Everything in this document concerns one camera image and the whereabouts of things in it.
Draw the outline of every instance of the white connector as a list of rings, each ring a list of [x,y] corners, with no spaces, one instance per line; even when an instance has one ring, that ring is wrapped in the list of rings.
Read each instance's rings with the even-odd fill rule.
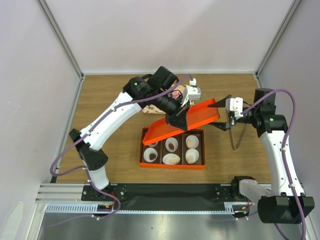
[[[197,85],[197,79],[193,78],[192,80],[190,79],[189,81],[190,86],[196,86]]]

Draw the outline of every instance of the metal rod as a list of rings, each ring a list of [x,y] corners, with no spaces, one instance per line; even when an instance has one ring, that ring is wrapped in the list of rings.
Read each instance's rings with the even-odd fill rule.
[[[38,2],[44,16],[48,20],[49,25],[51,26],[54,34],[56,35],[58,41],[60,42],[65,54],[67,55],[68,59],[70,60],[74,70],[79,75],[79,77],[82,77],[83,73],[81,72],[81,69],[80,69],[73,53],[71,52],[71,49],[70,49],[64,35],[62,34],[62,32],[57,24],[57,21],[55,20],[47,2],[45,0],[36,0],[36,1]]]
[[[294,0],[293,3],[291,4],[288,12],[286,13],[286,16],[284,18],[284,20],[282,21],[280,28],[278,29],[278,31],[275,34],[275,37],[272,40],[271,45],[269,46],[268,50],[266,51],[266,54],[264,55],[257,71],[256,71],[256,75],[259,78],[262,71],[264,70],[271,54],[273,53],[273,51],[275,50],[276,46],[278,45],[282,35],[284,34],[288,24],[290,23],[293,15],[295,14],[297,8],[299,7],[300,3],[302,2],[302,0]]]

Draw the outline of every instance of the orange tray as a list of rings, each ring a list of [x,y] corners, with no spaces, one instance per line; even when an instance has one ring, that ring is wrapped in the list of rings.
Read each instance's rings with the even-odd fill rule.
[[[190,107],[186,115],[188,131],[220,119],[218,109],[216,107],[208,107],[208,105],[214,103],[216,103],[216,100],[213,98]],[[166,119],[163,118],[151,124],[142,142],[146,146],[183,132],[180,128],[168,125]]]
[[[204,131],[202,129],[193,129],[193,130],[175,135],[173,137],[178,141],[178,148],[173,153],[177,154],[180,157],[180,162],[178,162],[175,165],[162,163],[163,156],[169,153],[165,147],[165,141],[166,141],[165,139],[159,141],[157,145],[153,147],[158,153],[158,156],[155,159],[155,161],[150,163],[144,160],[144,152],[147,148],[149,148],[149,146],[143,145],[142,140],[147,134],[148,129],[149,129],[148,127],[142,128],[139,157],[138,157],[138,163],[140,167],[156,168],[156,169],[185,169],[185,170],[203,170],[206,167],[205,136],[204,136]],[[186,145],[186,138],[188,135],[195,135],[199,139],[199,145],[198,147],[195,148],[199,152],[199,159],[193,164],[189,164],[185,160],[185,154],[186,154],[186,151],[188,150],[188,147]]]

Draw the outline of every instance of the black mounting bracket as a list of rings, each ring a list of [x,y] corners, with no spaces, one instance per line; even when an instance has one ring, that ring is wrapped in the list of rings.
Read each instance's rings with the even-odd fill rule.
[[[101,190],[107,194],[113,193],[120,202],[126,200],[127,186],[125,184],[109,184],[105,189]],[[81,195],[82,201],[88,202],[112,202],[114,199],[110,196],[106,196],[100,192],[97,192],[91,184],[85,185],[82,189]]]

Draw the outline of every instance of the white robotic arm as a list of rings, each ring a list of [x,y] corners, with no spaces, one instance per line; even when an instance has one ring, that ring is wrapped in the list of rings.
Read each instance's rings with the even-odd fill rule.
[[[99,190],[103,190],[110,184],[105,169],[108,157],[102,151],[102,146],[126,120],[145,106],[153,104],[166,113],[168,124],[186,131],[190,100],[201,99],[201,90],[196,87],[195,78],[190,81],[191,86],[186,87],[182,96],[174,99],[171,94],[156,97],[159,93],[168,90],[178,79],[173,73],[162,66],[154,75],[147,76],[148,81],[145,81],[144,77],[130,79],[116,100],[95,121],[81,131],[73,129],[69,133],[73,142],[87,135],[76,145],[76,149],[88,168],[92,182]],[[143,101],[153,96],[156,97],[154,100]]]
[[[81,129],[80,137],[83,137],[85,134],[88,136],[83,140],[85,144],[89,145],[90,149],[99,151],[102,146],[105,144],[107,139],[130,117],[138,113],[141,110],[141,107],[138,103],[129,104],[120,107],[116,111],[112,111],[107,117],[105,117],[99,125],[92,131],[89,130],[92,126],[99,121],[108,111],[114,110],[115,106],[132,101],[132,97],[129,96],[126,92],[121,92],[116,100],[91,124]],[[88,169],[91,180],[94,182],[95,186],[102,190],[109,185],[109,179],[107,177],[105,165],[103,164],[100,168],[96,170]]]
[[[261,139],[271,172],[271,189],[261,187],[250,176],[235,176],[231,182],[231,195],[234,199],[250,199],[258,207],[263,223],[298,224],[301,215],[297,204],[299,199],[304,216],[315,207],[312,197],[306,196],[292,161],[289,138],[285,139],[288,126],[283,115],[276,114],[276,93],[272,89],[255,90],[255,107],[243,111],[243,99],[230,95],[210,107],[225,107],[228,113],[226,123],[214,122],[211,125],[230,130],[237,123],[251,124]]]

